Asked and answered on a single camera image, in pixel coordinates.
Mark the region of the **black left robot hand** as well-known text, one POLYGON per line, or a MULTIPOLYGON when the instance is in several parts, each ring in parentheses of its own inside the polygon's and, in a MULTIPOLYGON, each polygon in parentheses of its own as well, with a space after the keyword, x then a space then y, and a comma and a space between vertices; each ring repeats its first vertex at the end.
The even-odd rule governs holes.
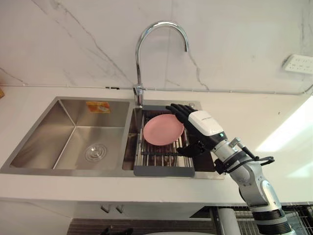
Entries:
POLYGON ((132 235, 133 228, 127 228, 122 231, 113 231, 111 228, 105 228, 99 235, 132 235))

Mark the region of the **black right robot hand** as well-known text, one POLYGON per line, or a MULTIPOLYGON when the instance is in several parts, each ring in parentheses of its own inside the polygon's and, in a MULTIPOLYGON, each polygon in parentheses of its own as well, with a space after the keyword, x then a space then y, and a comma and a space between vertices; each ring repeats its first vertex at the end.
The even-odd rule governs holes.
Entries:
POLYGON ((227 139, 223 128, 207 111, 175 103, 166 106, 166 109, 171 111, 187 132, 196 138, 187 147, 177 149, 180 155, 196 157, 206 151, 212 151, 216 145, 227 139))

